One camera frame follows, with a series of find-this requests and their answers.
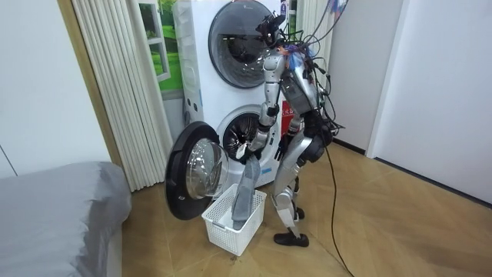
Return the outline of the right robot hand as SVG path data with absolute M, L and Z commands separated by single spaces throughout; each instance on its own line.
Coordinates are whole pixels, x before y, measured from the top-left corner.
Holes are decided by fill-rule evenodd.
M 294 135 L 285 133 L 281 136 L 281 140 L 278 143 L 277 151 L 275 152 L 274 159 L 281 161 L 288 151 L 288 147 L 291 144 Z

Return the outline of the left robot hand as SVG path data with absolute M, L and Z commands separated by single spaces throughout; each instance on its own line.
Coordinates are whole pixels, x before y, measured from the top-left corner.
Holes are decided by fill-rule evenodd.
M 252 142 L 245 142 L 240 145 L 236 151 L 235 158 L 243 165 L 252 158 L 255 157 L 257 160 L 261 159 L 263 148 L 255 148 Z

